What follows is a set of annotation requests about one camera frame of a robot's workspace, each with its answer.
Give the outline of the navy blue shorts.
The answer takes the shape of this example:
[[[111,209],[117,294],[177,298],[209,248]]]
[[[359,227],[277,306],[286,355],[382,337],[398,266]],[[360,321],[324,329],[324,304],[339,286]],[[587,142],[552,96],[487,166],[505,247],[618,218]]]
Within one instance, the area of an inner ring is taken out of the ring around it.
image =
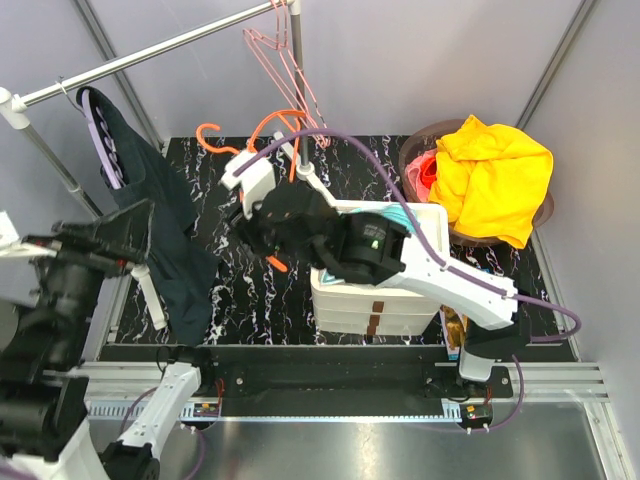
[[[79,89],[79,107],[85,89],[104,113],[124,173],[122,188],[108,188],[121,209],[143,199],[154,203],[147,260],[151,278],[167,307],[169,326],[177,341],[197,346],[212,320],[209,293],[216,281],[219,259],[191,239],[197,212],[188,182],[126,122],[101,91],[94,87]]]

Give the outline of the lavender plastic hanger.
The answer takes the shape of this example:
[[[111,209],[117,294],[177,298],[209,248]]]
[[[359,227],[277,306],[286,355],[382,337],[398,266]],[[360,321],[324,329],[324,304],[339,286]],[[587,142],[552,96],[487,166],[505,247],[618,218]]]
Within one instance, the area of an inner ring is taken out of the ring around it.
[[[92,93],[85,89],[81,95],[81,106],[88,123],[89,132],[102,164],[105,183],[112,189],[125,185],[124,173],[104,113]]]

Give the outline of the pink shorts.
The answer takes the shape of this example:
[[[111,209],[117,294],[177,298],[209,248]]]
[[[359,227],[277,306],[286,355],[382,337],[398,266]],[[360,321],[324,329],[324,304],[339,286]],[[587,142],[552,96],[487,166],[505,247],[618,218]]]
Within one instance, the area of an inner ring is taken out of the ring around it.
[[[436,149],[428,150],[423,154],[419,155],[418,157],[416,157],[414,160],[412,160],[409,163],[409,165],[405,168],[405,173],[407,175],[409,185],[415,191],[415,195],[420,202],[428,201],[431,187],[434,184],[433,183],[430,188],[426,188],[420,182],[420,179],[419,179],[420,164],[422,163],[423,159],[426,159],[428,157],[434,156],[436,158],[436,153],[437,153]]]

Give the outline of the orange shorts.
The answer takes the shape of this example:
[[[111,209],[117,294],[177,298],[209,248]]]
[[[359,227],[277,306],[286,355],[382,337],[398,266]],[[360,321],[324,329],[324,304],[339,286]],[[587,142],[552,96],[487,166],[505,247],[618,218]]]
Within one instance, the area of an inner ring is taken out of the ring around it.
[[[420,182],[430,188],[437,179],[437,161],[434,156],[422,160],[419,171]]]

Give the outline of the pink wire hanger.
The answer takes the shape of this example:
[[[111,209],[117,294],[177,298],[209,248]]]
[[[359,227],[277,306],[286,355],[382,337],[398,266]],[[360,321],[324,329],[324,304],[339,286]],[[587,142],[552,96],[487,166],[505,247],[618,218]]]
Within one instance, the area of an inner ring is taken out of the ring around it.
[[[284,97],[286,110],[304,114],[297,119],[303,128],[325,128],[318,100],[304,74],[303,61],[294,52],[294,17],[289,8],[296,1],[269,1],[275,12],[275,33],[265,35],[254,28],[243,30],[243,39],[264,72]]]
[[[284,97],[286,106],[267,115],[256,127],[250,143],[272,120],[284,119],[290,131],[326,127],[319,102],[303,67],[301,48],[301,2],[269,1],[275,14],[275,31],[269,36],[255,28],[243,30],[243,40],[264,72]]]

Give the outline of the yellow shorts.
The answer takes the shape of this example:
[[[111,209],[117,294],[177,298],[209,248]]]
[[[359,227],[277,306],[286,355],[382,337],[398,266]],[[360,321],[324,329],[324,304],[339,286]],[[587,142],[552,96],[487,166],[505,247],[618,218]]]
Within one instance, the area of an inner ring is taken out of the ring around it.
[[[428,200],[445,208],[454,231],[527,245],[553,174],[547,147],[513,126],[471,115],[436,141],[435,160]]]

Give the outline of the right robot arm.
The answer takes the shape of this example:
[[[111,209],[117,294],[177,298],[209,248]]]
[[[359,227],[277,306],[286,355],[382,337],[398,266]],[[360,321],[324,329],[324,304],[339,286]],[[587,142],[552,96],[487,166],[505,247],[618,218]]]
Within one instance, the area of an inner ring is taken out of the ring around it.
[[[258,256],[296,258],[347,284],[404,289],[465,315],[453,374],[463,395],[486,389],[495,362],[521,343],[513,282],[428,252],[415,216],[403,226],[376,211],[340,212],[303,183],[238,188],[241,205],[229,222]]]

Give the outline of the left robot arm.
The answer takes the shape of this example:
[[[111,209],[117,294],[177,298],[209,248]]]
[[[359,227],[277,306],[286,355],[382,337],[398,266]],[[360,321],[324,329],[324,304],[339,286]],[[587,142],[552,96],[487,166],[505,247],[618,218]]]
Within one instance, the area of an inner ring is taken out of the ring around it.
[[[95,450],[89,380],[76,368],[106,279],[133,277],[153,321],[165,321],[147,266],[153,213],[153,203],[142,200],[91,223],[58,224],[48,236],[20,236],[2,217],[2,256],[26,258],[39,284],[35,308],[16,317],[1,349],[1,454],[14,477],[155,479],[185,403],[214,388],[206,354],[172,349],[142,413],[103,452]]]

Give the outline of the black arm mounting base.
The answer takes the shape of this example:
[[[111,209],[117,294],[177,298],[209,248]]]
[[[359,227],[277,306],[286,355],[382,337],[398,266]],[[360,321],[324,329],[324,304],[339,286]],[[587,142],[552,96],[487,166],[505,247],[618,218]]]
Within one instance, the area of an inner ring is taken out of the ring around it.
[[[90,370],[90,394],[135,398],[158,384],[167,360],[182,358],[204,366],[198,399],[223,383],[226,419],[418,420],[448,417],[447,403],[514,396],[506,367],[493,367],[486,382],[465,381],[441,347],[239,345],[109,347]]]

